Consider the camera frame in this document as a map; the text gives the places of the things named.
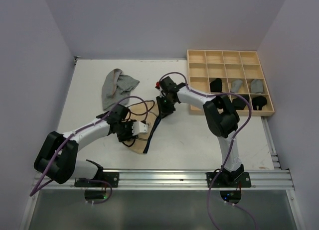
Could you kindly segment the beige underwear with navy trim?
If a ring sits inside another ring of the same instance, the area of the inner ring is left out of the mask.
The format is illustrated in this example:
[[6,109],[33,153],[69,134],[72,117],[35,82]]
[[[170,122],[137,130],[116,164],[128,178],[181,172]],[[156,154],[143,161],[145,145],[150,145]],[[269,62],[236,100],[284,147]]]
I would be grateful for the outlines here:
[[123,145],[137,154],[147,154],[152,137],[161,121],[156,101],[147,100],[128,106],[126,120],[136,121],[133,124],[133,139],[126,140]]

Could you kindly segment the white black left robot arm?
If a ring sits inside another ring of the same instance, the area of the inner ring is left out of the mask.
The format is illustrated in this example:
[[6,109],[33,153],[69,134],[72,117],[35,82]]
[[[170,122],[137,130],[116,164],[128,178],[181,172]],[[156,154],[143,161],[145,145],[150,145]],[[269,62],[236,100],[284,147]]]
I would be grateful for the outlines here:
[[34,162],[35,170],[44,173],[47,165],[51,164],[45,175],[59,184],[71,178],[79,178],[86,179],[94,187],[101,185],[104,180],[102,166],[91,160],[78,160],[78,152],[110,134],[131,137],[133,122],[124,121],[128,113],[127,107],[117,105],[112,111],[96,116],[77,130],[49,133]]

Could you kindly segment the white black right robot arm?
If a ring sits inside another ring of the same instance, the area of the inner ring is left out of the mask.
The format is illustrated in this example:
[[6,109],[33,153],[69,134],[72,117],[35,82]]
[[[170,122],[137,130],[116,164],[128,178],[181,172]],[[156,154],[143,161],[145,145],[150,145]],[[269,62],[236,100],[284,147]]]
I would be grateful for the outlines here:
[[244,173],[239,157],[235,133],[239,115],[227,95],[214,96],[186,85],[176,84],[170,78],[156,83],[160,95],[157,97],[160,117],[164,118],[175,111],[176,103],[195,106],[204,112],[209,130],[219,141],[222,166],[217,181],[226,187],[234,186]]

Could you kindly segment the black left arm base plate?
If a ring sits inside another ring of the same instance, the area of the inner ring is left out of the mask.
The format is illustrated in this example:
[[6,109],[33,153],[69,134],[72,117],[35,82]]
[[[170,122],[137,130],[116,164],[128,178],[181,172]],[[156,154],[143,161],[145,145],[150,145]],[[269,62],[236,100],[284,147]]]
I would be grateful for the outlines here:
[[101,172],[93,179],[76,179],[74,186],[77,188],[104,188],[111,186],[117,188],[120,179],[119,172]]

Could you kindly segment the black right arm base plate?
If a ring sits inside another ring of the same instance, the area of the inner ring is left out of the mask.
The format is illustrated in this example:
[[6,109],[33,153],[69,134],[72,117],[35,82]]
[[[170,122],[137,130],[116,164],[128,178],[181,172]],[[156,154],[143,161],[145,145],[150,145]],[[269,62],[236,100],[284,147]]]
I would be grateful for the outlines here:
[[212,188],[250,188],[252,187],[250,175],[248,172],[243,172],[238,178],[232,180],[227,177],[225,173],[220,173],[214,183]]

